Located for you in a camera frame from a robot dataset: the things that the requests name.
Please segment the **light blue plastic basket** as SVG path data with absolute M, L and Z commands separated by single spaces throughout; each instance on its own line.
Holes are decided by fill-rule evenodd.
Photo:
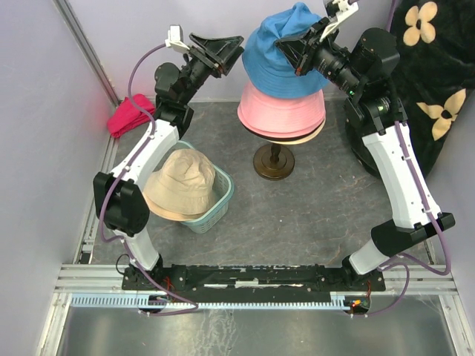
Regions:
M 181 222 L 197 234 L 204 234 L 214 227 L 226 214 L 229 208 L 229 201 L 235 192 L 235 183 L 231 176 L 223 169 L 214 165 L 215 178 L 212 192 L 216 198 L 215 204 L 200 218 Z

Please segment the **cream bucket hat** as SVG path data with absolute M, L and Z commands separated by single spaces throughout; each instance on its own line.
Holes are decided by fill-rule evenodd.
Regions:
M 281 145 L 300 145 L 300 144 L 304 144 L 308 141 L 311 141 L 312 139 L 316 138 L 317 135 L 320 134 L 320 132 L 323 130 L 324 126 L 325 126 L 325 121 L 323 121 L 316 129 L 315 131 L 313 131 L 312 133 L 310 133 L 309 135 L 306 135 L 306 136 L 303 136 L 302 138 L 300 139 L 293 139 L 293 140 L 290 140 L 290 141 L 284 141 L 284 140 L 271 140 L 272 143 L 275 143 L 275 144 L 281 144 Z

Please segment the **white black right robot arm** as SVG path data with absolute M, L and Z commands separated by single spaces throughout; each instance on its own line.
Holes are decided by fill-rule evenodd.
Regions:
M 370 240 L 342 263 L 341 283 L 357 290 L 393 257 L 433 236 L 442 237 L 455 219 L 435 202 L 411 146 L 407 115 L 391 78 L 399 63 L 395 37 L 372 27 L 348 50 L 335 43 L 336 27 L 324 18 L 304 34 L 276 40 L 275 46 L 297 76 L 316 70 L 345 92 L 349 124 L 387 191 L 391 220 L 372 228 Z

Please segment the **blue bucket hat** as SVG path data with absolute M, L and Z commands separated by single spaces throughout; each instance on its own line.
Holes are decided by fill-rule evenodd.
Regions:
M 248 38 L 242 55 L 251 83 L 262 93 L 280 99 L 298 99 L 324 89 L 329 81 L 318 71 L 296 76 L 295 69 L 275 41 L 306 33 L 321 17 L 303 2 L 266 17 Z

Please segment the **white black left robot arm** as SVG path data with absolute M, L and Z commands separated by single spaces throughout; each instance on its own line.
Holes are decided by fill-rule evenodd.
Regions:
M 130 98 L 128 101 L 146 115 L 147 131 L 127 157 L 110 173 L 99 172 L 93 179 L 94 202 L 99 231 L 106 228 L 119 240 L 130 258 L 128 271 L 147 289 L 163 284 L 163 259 L 153 247 L 146 229 L 150 210 L 143 189 L 155 166 L 189 129 L 194 111 L 189 102 L 205 81 L 229 74 L 244 49 L 242 36 L 210 39 L 190 34 L 191 45 L 181 34 L 170 33 L 163 47 L 181 52 L 186 63 L 178 67 L 166 62 L 154 73 L 154 113 Z

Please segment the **pink bucket hat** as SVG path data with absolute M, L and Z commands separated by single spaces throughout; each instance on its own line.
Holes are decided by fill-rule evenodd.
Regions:
M 311 131 L 307 130 L 302 130 L 302 131 L 293 131 L 293 132 L 289 132 L 289 133 L 280 133 L 280 132 L 271 132 L 271 131 L 264 131 L 264 130 L 261 130 L 261 129 L 257 129 L 257 128 L 253 128 L 248 122 L 244 121 L 244 122 L 241 122 L 242 126 L 245 127 L 245 128 L 249 128 L 250 130 L 252 131 L 255 131 L 259 134 L 264 134 L 264 135 L 267 135 L 267 136 L 275 136 L 275 137 L 291 137 L 291 136 L 300 136 L 300 135 L 303 135 L 303 134 L 308 134 L 309 132 L 315 130 L 318 126 L 316 126 L 314 129 L 312 129 Z
M 241 122 L 264 131 L 311 131 L 326 118 L 324 94 L 320 90 L 297 99 L 280 99 L 260 92 L 249 82 L 244 87 L 237 115 Z

